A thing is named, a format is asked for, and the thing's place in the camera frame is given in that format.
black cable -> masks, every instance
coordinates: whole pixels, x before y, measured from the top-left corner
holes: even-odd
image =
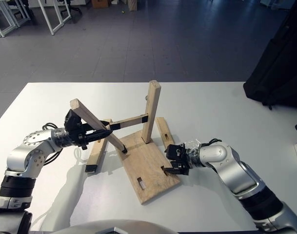
[[[219,142],[221,141],[220,139],[217,139],[217,138],[213,138],[212,140],[209,141],[209,145],[213,144],[213,143],[216,143],[216,142]]]
[[[50,128],[56,129],[58,127],[53,123],[46,123],[42,126],[42,130],[49,130]],[[51,162],[56,160],[56,158],[58,158],[58,156],[60,155],[61,152],[62,152],[62,149],[60,151],[56,152],[55,154],[53,154],[48,159],[46,159],[46,161],[44,162],[44,166],[46,166],[47,164],[50,164]]]

black tape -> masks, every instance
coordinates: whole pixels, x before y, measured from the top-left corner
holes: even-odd
[[[124,154],[126,154],[126,153],[128,152],[128,150],[127,150],[127,148],[125,147],[125,145],[123,145],[123,147],[124,147],[124,149],[122,150],[122,152],[123,152]]]
[[[36,179],[5,176],[1,188],[0,196],[5,197],[29,197],[35,186]]]
[[[146,123],[148,121],[148,116],[142,117],[142,123]]]
[[[110,129],[113,131],[118,130],[120,128],[121,128],[120,123],[110,124]]]
[[[283,208],[283,203],[268,187],[251,197],[239,201],[254,220],[272,217]]]
[[[98,167],[97,165],[86,165],[85,172],[88,172],[88,173],[95,172],[97,167]]]

diagonal wooden beam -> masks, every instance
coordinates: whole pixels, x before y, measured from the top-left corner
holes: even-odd
[[[85,122],[87,122],[93,129],[107,129],[102,122],[96,118],[92,112],[90,112],[77,98],[70,101],[70,108],[80,116]],[[113,144],[117,149],[123,153],[127,152],[127,149],[113,133],[107,137],[107,140]]]

wooden board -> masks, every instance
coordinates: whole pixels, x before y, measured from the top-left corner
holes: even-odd
[[[110,126],[111,130],[117,130],[117,129],[121,129],[121,128],[130,127],[130,126],[133,126],[136,124],[140,124],[140,123],[146,123],[147,121],[148,121],[148,114],[143,114],[140,116],[127,118],[124,120],[110,123],[109,126]]]
[[[164,117],[156,117],[155,121],[159,129],[159,133],[160,133],[164,148],[167,149],[168,145],[174,145],[172,135],[170,133],[168,124],[164,119]]]
[[[162,167],[171,167],[169,161],[160,152],[154,142],[145,144],[138,131],[121,138],[128,152],[117,153],[140,203],[155,197],[180,183],[176,175],[166,175]]]
[[[104,119],[104,120],[107,122],[112,122],[111,119]],[[94,142],[92,151],[90,153],[90,156],[85,166],[86,173],[95,173],[99,165],[99,161],[105,153],[107,142],[108,142],[107,138]]]
[[[145,113],[148,114],[148,121],[143,125],[142,138],[145,143],[151,141],[151,135],[153,130],[153,125],[155,121],[156,110],[158,106],[158,100],[160,95],[161,86],[156,80],[151,80],[149,82],[147,103]]]
[[[77,98],[70,101],[70,108],[93,129],[106,129],[101,121],[96,118]],[[123,143],[113,133],[107,137],[107,140],[119,150],[125,150]]]

gray floor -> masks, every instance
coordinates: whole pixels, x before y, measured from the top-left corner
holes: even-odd
[[[82,6],[55,36],[34,9],[37,25],[0,39],[0,117],[28,82],[245,81],[287,14],[255,0],[139,2]]]

